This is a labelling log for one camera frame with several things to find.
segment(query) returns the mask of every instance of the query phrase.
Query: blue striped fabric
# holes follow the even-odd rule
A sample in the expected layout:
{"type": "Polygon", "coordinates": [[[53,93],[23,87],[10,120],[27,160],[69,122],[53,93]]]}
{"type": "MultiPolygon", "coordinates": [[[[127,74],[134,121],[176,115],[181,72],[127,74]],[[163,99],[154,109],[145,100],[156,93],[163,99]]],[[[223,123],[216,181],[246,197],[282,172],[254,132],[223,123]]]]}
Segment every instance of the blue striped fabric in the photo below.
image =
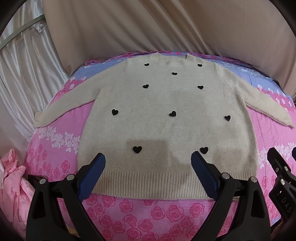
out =
{"type": "MultiPolygon", "coordinates": [[[[87,65],[87,66],[82,66],[73,74],[72,77],[75,77],[78,80],[84,76],[86,76],[87,78],[90,78],[90,77],[94,76],[95,74],[97,74],[97,73],[117,64],[117,63],[120,63],[121,61],[124,61],[124,60],[126,60],[126,58],[122,58],[120,60],[117,60],[115,58],[110,61],[99,63],[99,64],[91,64],[91,65],[87,65]]],[[[212,62],[216,62],[219,65],[221,65],[225,68],[228,68],[229,70],[231,70],[232,72],[234,72],[239,77],[243,78],[249,84],[251,84],[252,86],[254,86],[256,88],[258,87],[258,85],[260,85],[265,90],[269,90],[269,91],[272,90],[274,93],[278,92],[280,95],[285,96],[284,92],[273,81],[272,78],[266,77],[254,69],[250,69],[250,68],[247,68],[244,66],[239,66],[239,65],[235,65],[232,63],[228,63],[228,62],[224,62],[224,61],[220,61],[220,60],[215,60],[215,59],[207,59],[207,60],[212,61],[212,62]]],[[[288,95],[286,95],[286,96],[293,102],[291,96],[288,96],[288,95]]]]}

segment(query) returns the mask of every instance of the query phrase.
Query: pink cloth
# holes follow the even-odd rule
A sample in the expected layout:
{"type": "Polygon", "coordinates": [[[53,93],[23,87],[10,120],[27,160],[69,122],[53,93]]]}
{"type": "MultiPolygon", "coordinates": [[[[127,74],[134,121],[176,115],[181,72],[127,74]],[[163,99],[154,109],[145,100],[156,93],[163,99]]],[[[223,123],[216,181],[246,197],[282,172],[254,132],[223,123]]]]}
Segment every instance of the pink cloth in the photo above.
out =
{"type": "MultiPolygon", "coordinates": [[[[86,79],[86,76],[71,77],[57,92],[53,102],[86,79]]],[[[286,108],[293,123],[296,123],[296,108],[287,96],[264,89],[260,85],[258,89],[286,108]]],[[[80,137],[92,106],[93,102],[73,109],[49,126],[35,130],[24,162],[28,174],[42,175],[49,181],[57,181],[68,174],[77,173],[80,137]]],[[[258,144],[257,178],[264,193],[270,221],[274,223],[279,219],[279,212],[268,194],[274,185],[276,174],[267,160],[267,151],[275,147],[295,174],[296,162],[291,152],[296,146],[296,129],[283,126],[250,108],[248,111],[258,144]]],[[[62,199],[59,199],[59,204],[65,222],[73,226],[62,199]]],[[[98,194],[91,194],[83,201],[94,225],[106,240],[113,241],[189,241],[201,227],[213,205],[212,200],[141,200],[98,194]]],[[[237,202],[233,202],[219,235],[228,231],[236,208],[237,202]]]]}
{"type": "Polygon", "coordinates": [[[18,166],[13,149],[0,161],[4,167],[4,188],[0,189],[0,208],[14,229],[25,238],[29,208],[35,189],[22,177],[26,167],[18,166]]]}

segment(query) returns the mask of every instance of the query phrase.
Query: curtain rod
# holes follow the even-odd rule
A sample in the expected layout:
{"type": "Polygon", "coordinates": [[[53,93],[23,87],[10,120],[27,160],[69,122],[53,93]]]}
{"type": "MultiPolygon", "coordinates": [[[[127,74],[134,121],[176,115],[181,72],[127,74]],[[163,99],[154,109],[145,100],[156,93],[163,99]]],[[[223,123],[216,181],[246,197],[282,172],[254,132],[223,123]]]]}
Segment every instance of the curtain rod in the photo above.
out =
{"type": "Polygon", "coordinates": [[[30,26],[34,25],[35,23],[38,23],[39,21],[45,19],[44,14],[40,15],[39,17],[36,17],[32,19],[31,21],[27,22],[20,28],[18,28],[16,31],[14,31],[11,35],[9,35],[2,43],[0,43],[0,51],[11,41],[13,40],[17,35],[19,35],[21,32],[29,28],[30,26]]]}

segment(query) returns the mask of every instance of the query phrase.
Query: white curtain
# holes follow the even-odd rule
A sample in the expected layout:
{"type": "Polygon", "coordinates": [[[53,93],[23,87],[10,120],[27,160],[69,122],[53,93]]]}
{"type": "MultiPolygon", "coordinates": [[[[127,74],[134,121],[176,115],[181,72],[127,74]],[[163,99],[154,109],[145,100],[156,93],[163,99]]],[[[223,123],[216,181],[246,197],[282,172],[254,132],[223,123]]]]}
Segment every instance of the white curtain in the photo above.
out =
{"type": "MultiPolygon", "coordinates": [[[[0,42],[42,14],[41,0],[28,0],[9,22],[0,42]]],[[[0,51],[0,155],[3,152],[3,138],[19,143],[22,136],[23,140],[16,148],[25,151],[35,130],[34,113],[46,108],[68,77],[45,20],[26,29],[0,51]],[[19,133],[11,133],[7,114],[19,133]]]]}

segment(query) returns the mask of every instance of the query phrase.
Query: metal rivet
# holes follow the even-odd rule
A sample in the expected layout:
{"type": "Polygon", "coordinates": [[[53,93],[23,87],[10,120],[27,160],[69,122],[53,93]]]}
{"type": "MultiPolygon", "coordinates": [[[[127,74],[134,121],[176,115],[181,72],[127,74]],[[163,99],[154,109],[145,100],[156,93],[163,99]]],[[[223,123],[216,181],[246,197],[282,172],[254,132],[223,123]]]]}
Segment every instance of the metal rivet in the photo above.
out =
{"type": "Polygon", "coordinates": [[[75,176],[74,176],[73,174],[70,174],[70,175],[67,176],[67,180],[68,180],[68,181],[71,181],[71,180],[74,179],[74,177],[75,177],[75,176]]]}
{"type": "Polygon", "coordinates": [[[257,182],[257,178],[251,177],[251,181],[254,182],[254,183],[256,183],[257,182]]]}
{"type": "Polygon", "coordinates": [[[42,178],[40,181],[39,181],[40,184],[44,184],[46,183],[46,179],[45,178],[42,178]]]}
{"type": "Polygon", "coordinates": [[[229,178],[230,178],[229,174],[226,173],[226,172],[222,173],[222,177],[223,177],[224,179],[229,179],[229,178]]]}

